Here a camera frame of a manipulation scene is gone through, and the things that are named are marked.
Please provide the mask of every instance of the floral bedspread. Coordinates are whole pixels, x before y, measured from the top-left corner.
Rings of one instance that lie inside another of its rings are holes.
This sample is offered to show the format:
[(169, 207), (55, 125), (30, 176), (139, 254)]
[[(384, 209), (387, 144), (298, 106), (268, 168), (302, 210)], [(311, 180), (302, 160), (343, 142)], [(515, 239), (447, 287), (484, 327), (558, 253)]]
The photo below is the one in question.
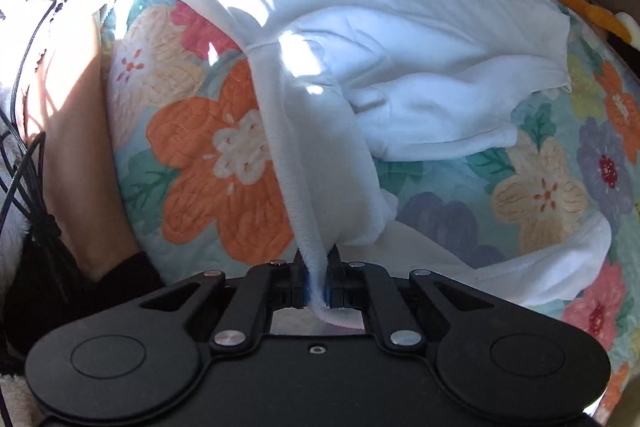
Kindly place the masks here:
[[(539, 92), (512, 121), (518, 142), (451, 161), (382, 162), (398, 219), (473, 267), (567, 238), (596, 210), (614, 240), (597, 280), (538, 311), (597, 338), (614, 374), (606, 421), (640, 351), (640, 85), (568, 10), (571, 93)], [(292, 258), (295, 245), (247, 61), (177, 0), (135, 0), (111, 54), (108, 105), (127, 214), (168, 281)]]

